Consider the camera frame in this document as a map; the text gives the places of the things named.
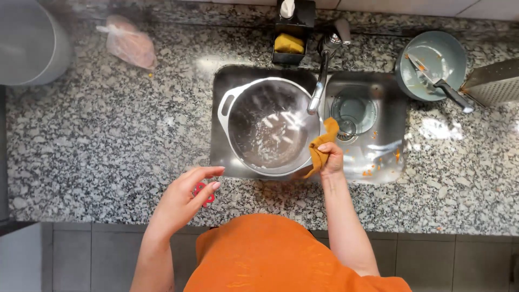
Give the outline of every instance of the sponge holder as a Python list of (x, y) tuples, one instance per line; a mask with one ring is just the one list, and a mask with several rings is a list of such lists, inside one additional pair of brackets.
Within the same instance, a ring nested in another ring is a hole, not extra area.
[[(294, 15), (291, 18), (283, 18), (279, 14), (283, 0), (278, 0), (276, 22), (274, 26), (274, 38), (272, 40), (272, 63), (299, 65), (305, 57), (308, 48), (308, 39), (313, 32), (316, 19), (316, 3), (311, 0), (295, 0)], [(286, 33), (303, 40), (304, 52), (302, 54), (289, 54), (274, 51), (274, 41), (279, 34)]]

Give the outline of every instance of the cheese grater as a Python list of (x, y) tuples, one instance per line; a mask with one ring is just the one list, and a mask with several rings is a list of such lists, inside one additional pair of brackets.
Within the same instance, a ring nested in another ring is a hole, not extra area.
[(474, 69), (461, 91), (484, 107), (519, 101), (519, 59)]

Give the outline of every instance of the plastic bag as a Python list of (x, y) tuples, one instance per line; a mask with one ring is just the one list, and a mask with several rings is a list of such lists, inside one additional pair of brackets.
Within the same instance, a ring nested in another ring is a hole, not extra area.
[(106, 26), (97, 26), (96, 29), (108, 33), (106, 48), (111, 54), (145, 69), (153, 70), (157, 66), (152, 40), (127, 18), (110, 15), (106, 18)]

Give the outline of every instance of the person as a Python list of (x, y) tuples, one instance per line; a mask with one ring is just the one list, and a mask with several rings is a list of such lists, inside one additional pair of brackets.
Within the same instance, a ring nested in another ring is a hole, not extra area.
[[(243, 215), (197, 238), (198, 266), (185, 292), (411, 291), (399, 277), (380, 277), (348, 191), (342, 150), (332, 142), (318, 149), (329, 154), (320, 176), (330, 248), (286, 217)], [(170, 237), (220, 186), (211, 182), (193, 197), (196, 183), (223, 172), (223, 167), (197, 167), (168, 186), (144, 233), (130, 292), (173, 291)]]

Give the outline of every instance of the woman's left hand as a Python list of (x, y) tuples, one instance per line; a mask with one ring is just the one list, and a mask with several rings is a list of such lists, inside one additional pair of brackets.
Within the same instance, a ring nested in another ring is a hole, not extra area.
[(196, 167), (174, 180), (164, 191), (157, 208), (153, 212), (148, 230), (153, 230), (163, 240), (169, 238), (185, 226), (202, 204), (220, 186), (219, 182), (207, 184), (196, 197), (193, 190), (204, 178), (221, 176), (225, 167)]

